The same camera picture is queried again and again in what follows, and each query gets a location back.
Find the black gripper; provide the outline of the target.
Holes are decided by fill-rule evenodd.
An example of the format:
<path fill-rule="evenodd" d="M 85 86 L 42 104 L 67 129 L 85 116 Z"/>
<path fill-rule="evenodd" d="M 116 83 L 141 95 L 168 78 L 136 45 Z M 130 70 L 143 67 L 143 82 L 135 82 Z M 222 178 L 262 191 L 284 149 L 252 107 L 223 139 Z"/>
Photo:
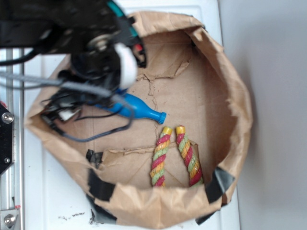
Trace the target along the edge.
<path fill-rule="evenodd" d="M 135 83 L 138 63 L 130 48 L 122 43 L 115 44 L 103 52 L 72 55 L 70 68 L 61 70 L 57 78 L 62 82 L 76 82 L 82 86 L 97 86 L 111 95 L 123 96 Z M 83 105 L 109 109 L 115 106 L 111 96 L 99 96 L 95 92 L 83 92 L 61 88 L 52 95 L 41 113 L 49 125 L 58 119 L 65 122 L 81 111 Z"/>

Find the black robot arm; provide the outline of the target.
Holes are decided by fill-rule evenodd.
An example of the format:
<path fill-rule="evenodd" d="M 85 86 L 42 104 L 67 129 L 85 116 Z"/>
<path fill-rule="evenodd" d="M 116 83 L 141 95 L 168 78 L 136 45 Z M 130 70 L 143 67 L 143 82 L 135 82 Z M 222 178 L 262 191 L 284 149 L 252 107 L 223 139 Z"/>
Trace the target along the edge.
<path fill-rule="evenodd" d="M 135 112 L 125 98 L 138 68 L 147 65 L 135 19 L 112 0 L 3 0 L 0 3 L 0 47 L 27 48 L 14 66 L 38 55 L 69 55 L 70 68 L 39 87 L 58 91 L 45 101 L 41 118 L 50 126 L 80 112 L 84 105 L 123 114 Z"/>

